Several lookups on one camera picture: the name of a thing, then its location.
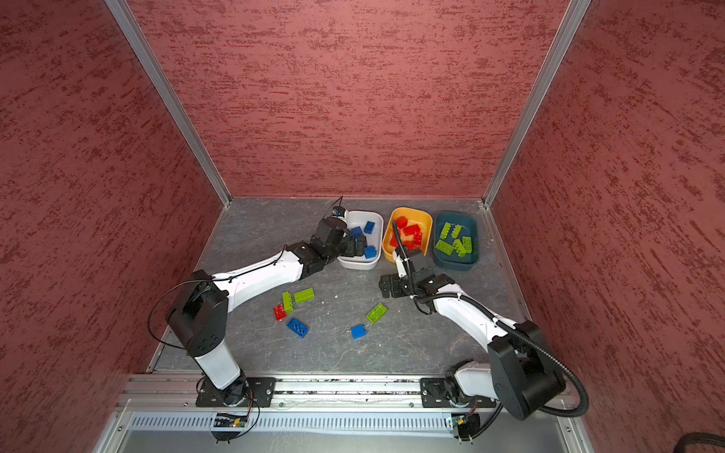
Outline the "green lego brick end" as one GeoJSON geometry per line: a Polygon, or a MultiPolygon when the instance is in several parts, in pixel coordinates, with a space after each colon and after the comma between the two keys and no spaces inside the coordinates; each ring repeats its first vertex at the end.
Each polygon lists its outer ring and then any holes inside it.
{"type": "Polygon", "coordinates": [[[472,239],[468,236],[464,236],[462,239],[462,243],[463,243],[464,250],[466,251],[466,253],[471,254],[473,252],[472,239]]]}

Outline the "green lego brick long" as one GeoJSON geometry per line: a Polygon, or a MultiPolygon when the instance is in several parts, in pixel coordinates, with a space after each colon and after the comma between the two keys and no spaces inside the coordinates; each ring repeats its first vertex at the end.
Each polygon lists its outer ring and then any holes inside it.
{"type": "Polygon", "coordinates": [[[308,288],[299,292],[294,293],[294,301],[296,304],[311,301],[315,298],[315,291],[313,288],[308,288]]]}

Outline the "narrow green lego brick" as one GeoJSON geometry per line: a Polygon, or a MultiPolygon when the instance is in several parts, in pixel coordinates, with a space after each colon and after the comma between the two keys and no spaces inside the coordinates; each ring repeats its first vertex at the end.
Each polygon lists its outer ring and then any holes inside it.
{"type": "Polygon", "coordinates": [[[291,293],[285,292],[282,294],[282,303],[285,313],[292,314],[294,312],[294,300],[291,293]]]}

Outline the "blue lego cube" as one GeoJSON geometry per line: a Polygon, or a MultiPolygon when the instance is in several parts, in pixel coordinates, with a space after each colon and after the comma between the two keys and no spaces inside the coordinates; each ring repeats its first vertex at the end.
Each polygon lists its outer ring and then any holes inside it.
{"type": "Polygon", "coordinates": [[[364,258],[366,258],[366,260],[375,259],[377,256],[378,256],[377,248],[374,247],[373,245],[368,245],[368,247],[366,247],[364,249],[364,258]]]}

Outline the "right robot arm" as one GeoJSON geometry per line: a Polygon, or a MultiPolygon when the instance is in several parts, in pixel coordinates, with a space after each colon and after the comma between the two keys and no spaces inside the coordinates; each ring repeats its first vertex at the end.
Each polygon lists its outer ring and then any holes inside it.
{"type": "Polygon", "coordinates": [[[389,274],[379,279],[379,289],[384,298],[409,297],[423,313],[446,317],[486,349],[486,364],[469,361],[449,368],[440,381],[442,389],[428,391],[430,396],[458,407],[490,398],[524,420],[566,390],[563,366],[551,358],[536,324],[495,313],[451,277],[389,274]]]}

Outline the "blue square lego brick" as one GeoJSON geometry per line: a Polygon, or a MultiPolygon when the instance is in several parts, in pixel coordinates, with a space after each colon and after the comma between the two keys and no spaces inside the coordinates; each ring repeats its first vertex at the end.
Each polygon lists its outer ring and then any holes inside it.
{"type": "Polygon", "coordinates": [[[367,334],[366,326],[365,325],[354,326],[350,330],[350,334],[354,340],[360,339],[360,338],[366,336],[366,334],[367,334]]]}

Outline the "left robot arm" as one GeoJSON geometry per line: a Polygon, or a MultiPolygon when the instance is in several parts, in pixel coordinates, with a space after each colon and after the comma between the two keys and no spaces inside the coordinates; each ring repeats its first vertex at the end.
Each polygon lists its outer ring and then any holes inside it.
{"type": "Polygon", "coordinates": [[[285,245],[266,260],[213,275],[194,272],[175,288],[179,293],[167,324],[213,388],[239,399],[247,380],[226,343],[228,314],[256,296],[322,271],[339,257],[359,254],[347,214],[335,209],[320,220],[311,239],[285,245]]]}

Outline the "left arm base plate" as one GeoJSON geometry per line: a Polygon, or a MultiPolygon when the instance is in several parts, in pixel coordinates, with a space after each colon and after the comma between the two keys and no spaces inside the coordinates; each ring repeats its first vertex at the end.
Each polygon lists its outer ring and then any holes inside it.
{"type": "Polygon", "coordinates": [[[238,377],[223,390],[217,389],[208,377],[198,381],[196,407],[198,408],[268,408],[275,393],[274,377],[238,377]]]}

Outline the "small red lego brick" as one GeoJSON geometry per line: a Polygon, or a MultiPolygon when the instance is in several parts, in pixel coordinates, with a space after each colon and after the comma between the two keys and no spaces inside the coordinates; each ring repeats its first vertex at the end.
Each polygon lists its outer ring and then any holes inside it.
{"type": "Polygon", "coordinates": [[[283,305],[277,305],[274,308],[274,315],[277,321],[281,321],[287,317],[288,313],[283,305]]]}

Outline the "red lego plate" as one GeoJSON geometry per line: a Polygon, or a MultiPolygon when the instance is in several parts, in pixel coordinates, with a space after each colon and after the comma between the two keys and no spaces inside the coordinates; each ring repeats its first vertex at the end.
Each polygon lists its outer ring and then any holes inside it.
{"type": "Polygon", "coordinates": [[[402,232],[406,236],[415,236],[422,234],[422,230],[418,224],[411,224],[409,226],[406,226],[406,228],[402,228],[402,232]]]}

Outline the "large blue lego brick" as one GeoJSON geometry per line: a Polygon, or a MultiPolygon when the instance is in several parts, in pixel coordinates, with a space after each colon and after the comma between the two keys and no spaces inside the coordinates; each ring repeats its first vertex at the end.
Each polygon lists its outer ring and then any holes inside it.
{"type": "Polygon", "coordinates": [[[294,334],[296,334],[300,338],[305,338],[310,331],[307,325],[305,325],[296,318],[292,318],[287,323],[287,328],[289,328],[289,330],[292,330],[292,332],[294,332],[294,334]]]}

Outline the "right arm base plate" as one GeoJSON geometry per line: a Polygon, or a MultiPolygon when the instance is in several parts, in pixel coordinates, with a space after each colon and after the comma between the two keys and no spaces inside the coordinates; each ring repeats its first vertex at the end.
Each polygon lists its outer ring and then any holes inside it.
{"type": "Polygon", "coordinates": [[[422,406],[427,409],[493,409],[496,402],[482,396],[467,396],[449,377],[423,377],[419,381],[422,406]]]}

